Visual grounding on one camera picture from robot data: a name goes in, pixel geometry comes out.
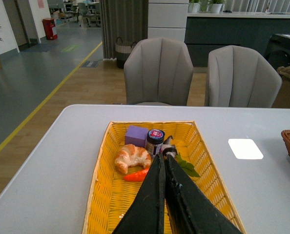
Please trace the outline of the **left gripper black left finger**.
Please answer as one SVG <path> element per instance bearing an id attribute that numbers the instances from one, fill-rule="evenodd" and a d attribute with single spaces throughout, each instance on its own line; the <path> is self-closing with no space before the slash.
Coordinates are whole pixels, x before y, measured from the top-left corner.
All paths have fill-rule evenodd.
<path id="1" fill-rule="evenodd" d="M 149 171 L 114 234 L 163 234 L 165 214 L 165 164 L 156 155 Z"/>

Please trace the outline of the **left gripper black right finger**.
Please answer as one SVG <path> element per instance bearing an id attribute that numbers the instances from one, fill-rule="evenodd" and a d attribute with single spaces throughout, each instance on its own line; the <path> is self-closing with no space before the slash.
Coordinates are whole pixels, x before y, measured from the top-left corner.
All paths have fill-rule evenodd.
<path id="1" fill-rule="evenodd" d="M 165 198 L 173 234 L 240 234 L 176 160 L 165 160 Z"/>

